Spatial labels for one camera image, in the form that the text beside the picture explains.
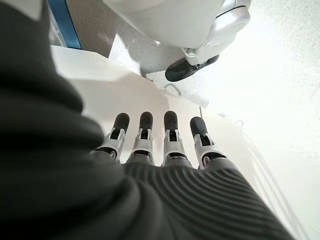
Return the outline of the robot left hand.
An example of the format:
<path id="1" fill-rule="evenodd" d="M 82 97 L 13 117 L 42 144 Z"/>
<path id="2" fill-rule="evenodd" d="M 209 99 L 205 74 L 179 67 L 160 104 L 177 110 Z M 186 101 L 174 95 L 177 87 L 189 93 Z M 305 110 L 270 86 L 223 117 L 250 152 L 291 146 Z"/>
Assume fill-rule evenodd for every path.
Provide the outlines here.
<path id="1" fill-rule="evenodd" d="M 0 236 L 3 240 L 290 240 L 204 120 L 199 169 L 174 149 L 119 162 L 129 116 L 104 136 L 56 72 L 45 0 L 0 3 Z"/>

